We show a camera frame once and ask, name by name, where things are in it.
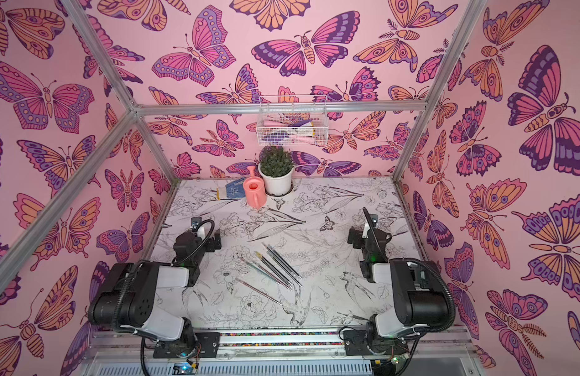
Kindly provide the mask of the green pencil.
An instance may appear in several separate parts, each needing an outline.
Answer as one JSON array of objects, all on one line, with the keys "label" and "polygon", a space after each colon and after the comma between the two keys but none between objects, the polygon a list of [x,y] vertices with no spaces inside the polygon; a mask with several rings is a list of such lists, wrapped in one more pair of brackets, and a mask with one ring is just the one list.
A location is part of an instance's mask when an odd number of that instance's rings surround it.
[{"label": "green pencil", "polygon": [[274,277],[271,277],[271,275],[269,275],[268,273],[266,273],[264,270],[260,269],[258,266],[256,266],[254,263],[250,263],[249,261],[247,261],[246,259],[244,259],[243,257],[239,257],[239,260],[241,260],[245,265],[249,266],[250,268],[252,268],[255,272],[257,272],[257,274],[262,275],[263,277],[266,277],[269,280],[272,280],[273,282],[275,282],[276,284],[278,283],[278,280]]}]

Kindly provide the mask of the red pencil with clear cap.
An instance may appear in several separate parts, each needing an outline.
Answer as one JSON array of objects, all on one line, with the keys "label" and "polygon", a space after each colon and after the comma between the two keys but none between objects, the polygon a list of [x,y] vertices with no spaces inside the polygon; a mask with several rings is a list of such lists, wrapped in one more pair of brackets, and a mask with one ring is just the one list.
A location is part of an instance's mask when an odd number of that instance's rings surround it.
[{"label": "red pencil with clear cap", "polygon": [[283,285],[288,290],[291,289],[291,284],[287,278],[283,277],[278,272],[274,271],[269,267],[268,264],[264,263],[260,258],[248,257],[248,262],[256,267],[258,270],[266,274],[268,277],[273,278],[277,283]]}]

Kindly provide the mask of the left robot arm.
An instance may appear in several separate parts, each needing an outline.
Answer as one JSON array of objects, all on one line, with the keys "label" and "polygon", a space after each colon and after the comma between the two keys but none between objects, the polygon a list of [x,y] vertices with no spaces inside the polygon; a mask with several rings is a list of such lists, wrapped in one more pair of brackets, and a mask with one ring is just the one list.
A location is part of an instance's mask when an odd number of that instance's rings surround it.
[{"label": "left robot arm", "polygon": [[191,353],[198,343],[191,320],[158,307],[157,294],[194,287],[205,254],[221,247],[215,222],[193,218],[191,228],[175,239],[170,263],[142,259],[112,267],[89,306],[89,323],[162,343],[180,356]]}]

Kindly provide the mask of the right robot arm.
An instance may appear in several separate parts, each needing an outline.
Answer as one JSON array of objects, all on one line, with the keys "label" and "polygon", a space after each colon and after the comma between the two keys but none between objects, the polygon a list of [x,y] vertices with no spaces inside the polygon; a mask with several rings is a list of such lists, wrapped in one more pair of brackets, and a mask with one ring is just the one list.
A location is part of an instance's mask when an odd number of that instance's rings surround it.
[{"label": "right robot arm", "polygon": [[377,228],[377,216],[364,208],[363,230],[352,227],[347,243],[360,250],[363,278],[390,290],[393,306],[368,319],[371,340],[418,339],[453,326],[454,297],[437,267],[417,258],[388,258],[391,233]]}]

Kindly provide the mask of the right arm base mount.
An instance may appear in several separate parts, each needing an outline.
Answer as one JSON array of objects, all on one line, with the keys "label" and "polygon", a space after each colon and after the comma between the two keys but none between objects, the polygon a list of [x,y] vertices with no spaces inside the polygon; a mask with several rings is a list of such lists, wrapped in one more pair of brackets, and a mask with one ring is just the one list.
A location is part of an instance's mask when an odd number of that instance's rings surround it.
[{"label": "right arm base mount", "polygon": [[374,338],[365,330],[345,328],[338,332],[347,356],[394,357],[409,352],[406,343],[392,338]]}]

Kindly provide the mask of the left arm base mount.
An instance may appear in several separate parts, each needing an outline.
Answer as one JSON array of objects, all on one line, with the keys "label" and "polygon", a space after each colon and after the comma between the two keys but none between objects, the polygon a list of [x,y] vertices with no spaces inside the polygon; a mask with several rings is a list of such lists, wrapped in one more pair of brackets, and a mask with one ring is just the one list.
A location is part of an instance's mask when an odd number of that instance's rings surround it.
[{"label": "left arm base mount", "polygon": [[158,342],[154,346],[155,359],[215,358],[219,351],[220,332],[197,332],[175,341]]}]

